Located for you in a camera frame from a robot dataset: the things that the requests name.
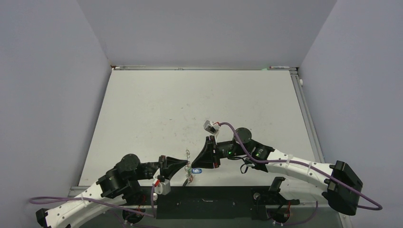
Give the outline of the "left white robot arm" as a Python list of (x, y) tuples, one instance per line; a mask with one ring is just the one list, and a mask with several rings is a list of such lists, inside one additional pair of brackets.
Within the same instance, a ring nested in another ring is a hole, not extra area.
[(73, 198), (34, 197), (31, 204), (60, 205), (39, 209), (36, 219), (43, 228), (78, 228), (111, 208), (143, 217), (156, 217), (160, 195), (171, 191), (170, 180), (187, 160), (161, 155), (158, 161), (140, 162), (135, 154), (125, 155), (112, 169)]

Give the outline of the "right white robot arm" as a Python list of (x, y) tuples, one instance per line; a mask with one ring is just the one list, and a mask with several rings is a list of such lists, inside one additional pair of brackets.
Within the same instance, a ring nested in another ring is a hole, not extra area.
[(356, 214), (363, 183), (353, 169), (343, 161), (335, 164), (319, 163), (297, 158), (252, 139), (247, 128), (238, 128), (231, 141), (217, 142), (215, 136), (206, 137), (205, 145), (191, 164), (192, 168), (216, 169), (221, 159), (245, 155), (247, 167), (266, 173), (289, 176), (292, 180), (273, 183), (269, 199), (326, 202), (330, 208), (345, 215)]

